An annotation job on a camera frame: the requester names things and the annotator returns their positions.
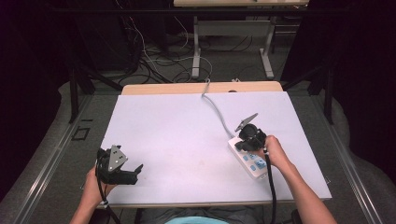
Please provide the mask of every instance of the teal shirt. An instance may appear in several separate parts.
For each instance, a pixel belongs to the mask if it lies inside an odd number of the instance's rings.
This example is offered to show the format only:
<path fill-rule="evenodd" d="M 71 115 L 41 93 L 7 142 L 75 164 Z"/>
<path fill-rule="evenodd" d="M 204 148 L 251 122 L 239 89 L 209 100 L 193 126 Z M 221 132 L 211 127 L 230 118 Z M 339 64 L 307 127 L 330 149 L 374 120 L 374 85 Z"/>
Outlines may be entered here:
<path fill-rule="evenodd" d="M 209 217 L 175 217 L 165 224 L 227 224 Z"/>

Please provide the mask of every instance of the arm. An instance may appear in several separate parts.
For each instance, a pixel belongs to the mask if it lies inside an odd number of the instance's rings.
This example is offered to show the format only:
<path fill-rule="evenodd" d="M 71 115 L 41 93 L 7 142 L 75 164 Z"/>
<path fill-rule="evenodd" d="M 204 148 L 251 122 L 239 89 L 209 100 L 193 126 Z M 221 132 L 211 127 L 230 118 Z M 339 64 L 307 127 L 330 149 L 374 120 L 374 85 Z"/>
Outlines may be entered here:
<path fill-rule="evenodd" d="M 102 183 L 102 189 L 106 192 L 106 195 L 114 189 L 116 185 L 107 185 Z M 98 182 L 95 175 L 95 168 L 93 167 L 88 173 L 85 180 L 84 191 L 82 192 L 81 200 L 78 205 L 78 209 L 73 215 L 71 224 L 82 224 L 89 223 L 93 211 L 102 201 L 100 195 Z"/>
<path fill-rule="evenodd" d="M 271 163 L 279 169 L 289 185 L 304 224 L 336 223 L 318 195 L 305 183 L 295 165 L 289 160 L 279 141 L 272 135 L 265 140 Z M 264 158 L 263 151 L 257 153 Z"/>

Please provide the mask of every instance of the human hand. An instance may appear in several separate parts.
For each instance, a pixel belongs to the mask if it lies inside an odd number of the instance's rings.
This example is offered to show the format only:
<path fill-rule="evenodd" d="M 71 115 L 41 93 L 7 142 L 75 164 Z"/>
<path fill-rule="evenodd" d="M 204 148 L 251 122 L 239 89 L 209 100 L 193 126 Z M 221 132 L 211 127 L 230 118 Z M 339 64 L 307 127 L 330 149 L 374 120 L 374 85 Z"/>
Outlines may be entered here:
<path fill-rule="evenodd" d="M 111 190 L 113 190 L 117 185 L 108 185 L 101 182 L 102 191 L 107 196 Z M 99 191 L 98 181 L 95 175 L 95 166 L 87 173 L 85 180 L 84 191 L 81 196 L 80 203 L 84 203 L 89 207 L 96 207 L 102 201 L 102 196 Z"/>
<path fill-rule="evenodd" d="M 271 164 L 278 168 L 280 172 L 290 167 L 291 162 L 275 136 L 268 135 L 265 138 L 265 147 L 267 148 Z M 264 151 L 261 149 L 252 153 L 265 159 Z"/>
<path fill-rule="evenodd" d="M 116 185 L 107 185 L 101 182 L 102 190 L 107 196 Z M 87 173 L 85 179 L 84 191 L 82 192 L 81 200 L 79 201 L 78 209 L 73 215 L 70 224 L 85 224 L 89 223 L 93 211 L 102 201 L 102 196 L 99 191 L 98 181 L 95 175 L 95 166 Z"/>

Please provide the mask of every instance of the gray cable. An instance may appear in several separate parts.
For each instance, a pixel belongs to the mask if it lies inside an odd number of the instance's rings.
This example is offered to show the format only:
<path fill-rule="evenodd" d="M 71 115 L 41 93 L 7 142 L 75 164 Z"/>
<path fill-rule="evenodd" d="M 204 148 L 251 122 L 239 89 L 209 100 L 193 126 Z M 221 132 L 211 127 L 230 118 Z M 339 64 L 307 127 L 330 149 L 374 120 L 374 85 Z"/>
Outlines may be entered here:
<path fill-rule="evenodd" d="M 205 95 L 205 93 L 206 93 L 206 91 L 207 91 L 207 88 L 209 87 L 209 83 L 210 83 L 210 79 L 207 78 L 207 79 L 206 79 L 206 86 L 205 86 L 204 92 L 202 93 L 201 97 L 205 97 L 205 98 L 215 107 L 216 111 L 217 111 L 218 114 L 219 114 L 219 118 L 220 118 L 220 120 L 221 120 L 221 124 L 223 125 L 225 132 L 229 135 L 230 139 L 231 139 L 231 138 L 234 138 L 235 136 L 234 136 L 233 133 L 230 132 L 230 130 L 227 128 L 227 125 L 225 124 L 225 121 L 224 121 L 224 117 L 222 116 L 222 114 L 221 114 L 221 112 L 219 111 L 218 107 L 216 106 L 215 102 L 213 102 L 208 96 Z"/>

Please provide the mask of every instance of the white tabletop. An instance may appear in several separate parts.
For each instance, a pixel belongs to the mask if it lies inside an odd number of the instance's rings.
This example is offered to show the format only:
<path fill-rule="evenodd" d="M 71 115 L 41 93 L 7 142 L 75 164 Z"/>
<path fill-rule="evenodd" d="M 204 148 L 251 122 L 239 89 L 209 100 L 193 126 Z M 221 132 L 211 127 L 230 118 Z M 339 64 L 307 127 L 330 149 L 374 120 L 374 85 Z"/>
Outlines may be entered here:
<path fill-rule="evenodd" d="M 175 0 L 175 7 L 302 6 L 309 0 Z"/>
<path fill-rule="evenodd" d="M 230 130 L 259 113 L 252 123 L 279 138 L 307 184 L 321 199 L 332 195 L 319 170 L 290 98 L 282 91 L 207 94 Z M 113 206 L 190 206 L 269 203 L 268 179 L 252 179 L 227 146 L 219 116 L 201 94 L 121 95 L 102 148 L 121 145 L 129 160 L 122 170 L 144 164 L 134 186 L 118 186 Z M 273 168 L 276 196 L 290 190 Z"/>

